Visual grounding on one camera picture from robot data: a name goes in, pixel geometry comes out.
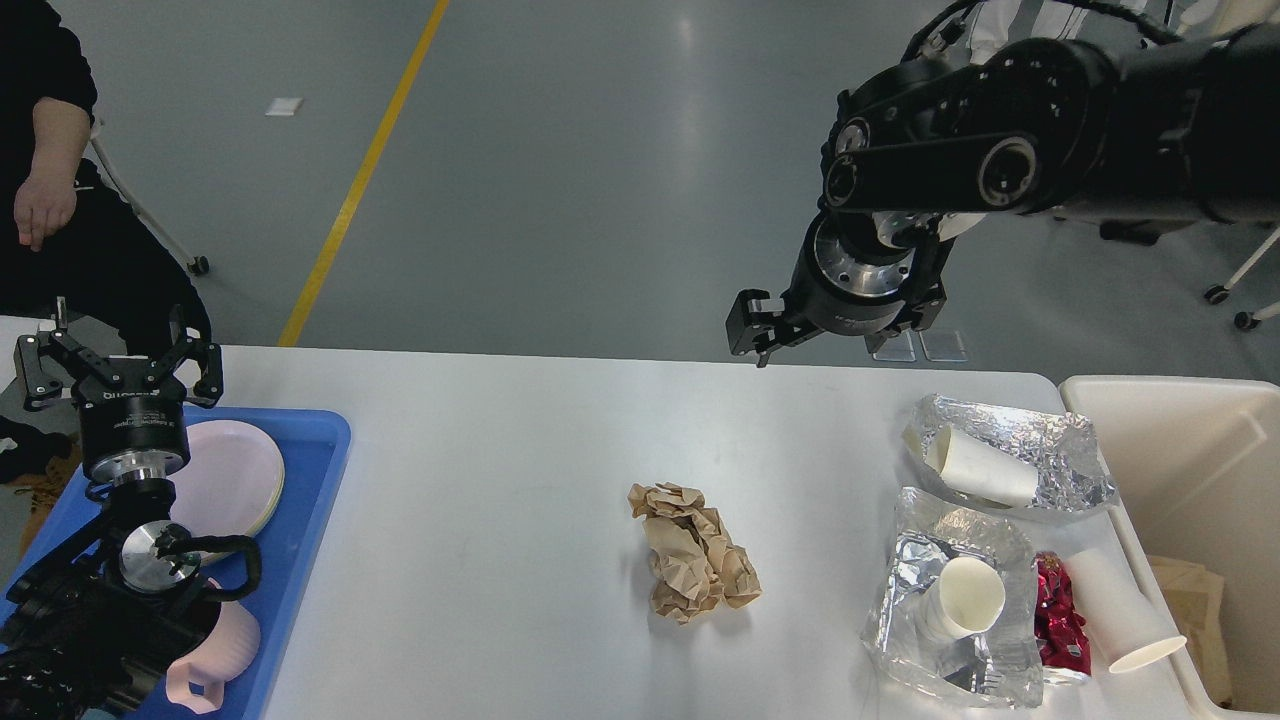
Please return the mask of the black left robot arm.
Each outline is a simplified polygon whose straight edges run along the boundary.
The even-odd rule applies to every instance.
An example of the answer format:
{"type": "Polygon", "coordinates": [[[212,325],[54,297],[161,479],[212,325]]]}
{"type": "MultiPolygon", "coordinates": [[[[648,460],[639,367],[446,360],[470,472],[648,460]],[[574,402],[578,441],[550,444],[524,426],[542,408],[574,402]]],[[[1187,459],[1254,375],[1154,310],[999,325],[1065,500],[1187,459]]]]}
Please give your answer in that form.
{"type": "Polygon", "coordinates": [[[101,356],[68,328],[15,342],[27,410],[78,414],[87,498],[99,514],[6,592],[3,716],[79,719],[138,708],[168,667],[212,635],[215,615],[252,594],[262,557],[247,536],[196,536],[173,521],[173,475],[189,462],[184,406],[223,396],[221,350],[172,314],[160,357],[101,356]]]}

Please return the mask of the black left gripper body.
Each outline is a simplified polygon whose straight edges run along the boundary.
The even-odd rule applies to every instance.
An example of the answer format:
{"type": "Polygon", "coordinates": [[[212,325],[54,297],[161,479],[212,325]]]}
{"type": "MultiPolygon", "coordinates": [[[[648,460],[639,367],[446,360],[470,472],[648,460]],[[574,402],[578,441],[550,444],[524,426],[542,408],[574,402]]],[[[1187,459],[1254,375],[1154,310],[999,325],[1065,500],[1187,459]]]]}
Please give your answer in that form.
{"type": "Polygon", "coordinates": [[[189,462],[183,391],[106,392],[78,406],[86,477],[118,484],[129,474],[169,477],[189,462]]]}

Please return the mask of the seated person's hand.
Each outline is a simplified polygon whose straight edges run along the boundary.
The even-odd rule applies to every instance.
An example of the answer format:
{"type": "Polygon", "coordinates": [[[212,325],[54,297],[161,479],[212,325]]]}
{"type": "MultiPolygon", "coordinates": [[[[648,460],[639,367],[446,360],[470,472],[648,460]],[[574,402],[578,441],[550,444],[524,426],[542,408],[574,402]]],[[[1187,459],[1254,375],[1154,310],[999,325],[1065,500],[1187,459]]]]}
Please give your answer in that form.
{"type": "Polygon", "coordinates": [[[74,176],[32,170],[18,188],[13,206],[19,245],[41,252],[46,240],[70,222],[76,202],[74,176]]]}

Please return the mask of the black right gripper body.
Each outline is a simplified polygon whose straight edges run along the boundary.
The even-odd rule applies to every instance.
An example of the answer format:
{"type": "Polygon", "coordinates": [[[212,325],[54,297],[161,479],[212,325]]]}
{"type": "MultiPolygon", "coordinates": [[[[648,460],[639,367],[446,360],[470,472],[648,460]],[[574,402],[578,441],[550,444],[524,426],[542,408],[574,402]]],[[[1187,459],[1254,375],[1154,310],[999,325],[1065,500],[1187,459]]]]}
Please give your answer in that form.
{"type": "Polygon", "coordinates": [[[932,328],[947,301],[942,272],[951,243],[941,218],[886,218],[886,237],[873,214],[814,218],[785,291],[785,324],[795,336],[884,340],[932,328]]]}

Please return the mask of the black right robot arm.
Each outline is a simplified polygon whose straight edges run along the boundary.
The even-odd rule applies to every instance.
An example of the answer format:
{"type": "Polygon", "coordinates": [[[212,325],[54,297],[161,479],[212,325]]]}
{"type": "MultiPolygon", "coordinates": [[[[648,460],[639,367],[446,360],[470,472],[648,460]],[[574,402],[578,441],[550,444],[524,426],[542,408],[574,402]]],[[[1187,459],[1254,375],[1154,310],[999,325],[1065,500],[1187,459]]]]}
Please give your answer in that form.
{"type": "Polygon", "coordinates": [[[790,286],[739,292],[730,352],[765,366],[824,333],[876,352],[928,331],[972,218],[1276,220],[1277,26],[1185,40],[1117,4],[1085,8],[1134,24],[1149,47],[1116,56],[1033,37],[952,64],[924,46],[966,9],[955,1],[897,65],[842,91],[790,286]]]}

